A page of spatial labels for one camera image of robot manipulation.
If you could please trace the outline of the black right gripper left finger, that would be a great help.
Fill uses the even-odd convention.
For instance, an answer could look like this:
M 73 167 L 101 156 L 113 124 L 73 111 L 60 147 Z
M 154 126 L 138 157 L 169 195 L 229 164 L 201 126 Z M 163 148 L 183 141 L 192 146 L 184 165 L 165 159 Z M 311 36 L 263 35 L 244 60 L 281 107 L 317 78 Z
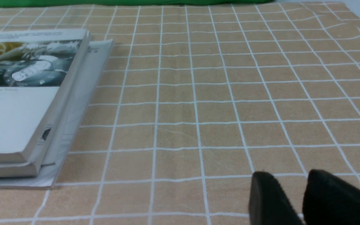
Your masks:
M 251 225 L 303 224 L 280 183 L 268 172 L 253 173 L 248 210 Z

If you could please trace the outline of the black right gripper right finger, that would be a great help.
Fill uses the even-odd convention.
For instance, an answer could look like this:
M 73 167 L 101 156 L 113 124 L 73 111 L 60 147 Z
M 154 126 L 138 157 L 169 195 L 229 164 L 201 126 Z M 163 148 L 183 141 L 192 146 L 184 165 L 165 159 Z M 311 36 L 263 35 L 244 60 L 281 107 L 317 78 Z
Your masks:
M 360 189 L 325 170 L 313 169 L 302 212 L 307 225 L 360 225 Z

